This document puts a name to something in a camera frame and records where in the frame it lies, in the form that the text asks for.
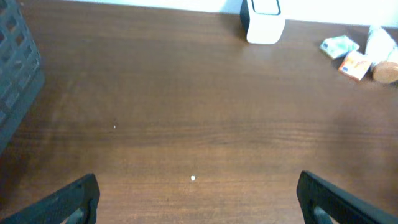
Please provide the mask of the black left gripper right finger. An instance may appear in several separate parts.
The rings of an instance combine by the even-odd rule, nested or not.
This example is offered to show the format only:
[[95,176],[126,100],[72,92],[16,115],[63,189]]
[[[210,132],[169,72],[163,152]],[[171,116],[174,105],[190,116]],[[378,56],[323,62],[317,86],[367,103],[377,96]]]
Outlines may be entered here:
[[397,223],[397,217],[306,170],[297,197],[305,223]]

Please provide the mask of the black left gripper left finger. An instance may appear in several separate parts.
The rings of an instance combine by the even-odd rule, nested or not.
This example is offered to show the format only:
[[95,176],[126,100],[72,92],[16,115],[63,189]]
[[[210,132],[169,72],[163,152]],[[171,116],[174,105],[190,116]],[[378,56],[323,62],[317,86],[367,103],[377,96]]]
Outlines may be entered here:
[[94,174],[86,174],[42,200],[1,220],[1,223],[95,224],[100,188]]

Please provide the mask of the white barcode scanner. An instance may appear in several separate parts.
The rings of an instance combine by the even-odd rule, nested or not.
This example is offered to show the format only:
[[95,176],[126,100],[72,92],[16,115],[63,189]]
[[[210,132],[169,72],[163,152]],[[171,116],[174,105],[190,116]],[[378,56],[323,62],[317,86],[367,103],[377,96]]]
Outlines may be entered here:
[[239,15],[250,44],[275,44],[284,31],[279,0],[243,0]]

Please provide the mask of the orange tissue packet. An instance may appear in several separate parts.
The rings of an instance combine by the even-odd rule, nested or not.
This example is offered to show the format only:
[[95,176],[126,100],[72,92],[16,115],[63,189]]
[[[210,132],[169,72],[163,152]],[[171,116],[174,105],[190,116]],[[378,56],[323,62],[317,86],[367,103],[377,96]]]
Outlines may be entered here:
[[358,51],[351,51],[346,55],[338,70],[353,80],[360,81],[368,72],[371,64],[372,61],[366,55]]

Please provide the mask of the grey plastic mesh basket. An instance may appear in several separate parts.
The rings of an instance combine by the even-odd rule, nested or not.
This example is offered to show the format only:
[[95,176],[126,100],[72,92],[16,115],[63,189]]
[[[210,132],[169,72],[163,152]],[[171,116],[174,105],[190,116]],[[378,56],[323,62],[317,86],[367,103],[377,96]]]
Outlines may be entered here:
[[1,0],[1,151],[44,85],[41,57],[15,0]]

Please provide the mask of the cream tube with gold cap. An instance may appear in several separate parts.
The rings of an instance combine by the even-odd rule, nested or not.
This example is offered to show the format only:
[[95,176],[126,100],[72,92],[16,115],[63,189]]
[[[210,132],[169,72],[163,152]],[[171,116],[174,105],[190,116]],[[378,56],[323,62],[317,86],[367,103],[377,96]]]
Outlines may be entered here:
[[371,61],[373,79],[379,83],[397,82],[397,42],[381,26],[370,26],[365,55]]

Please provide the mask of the teal tissue packet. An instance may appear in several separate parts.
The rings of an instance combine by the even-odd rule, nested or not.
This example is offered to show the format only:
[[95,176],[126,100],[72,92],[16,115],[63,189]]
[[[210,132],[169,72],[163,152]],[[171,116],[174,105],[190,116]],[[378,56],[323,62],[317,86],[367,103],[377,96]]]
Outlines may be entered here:
[[320,50],[332,60],[344,57],[351,51],[359,49],[359,45],[346,35],[330,37],[320,44]]

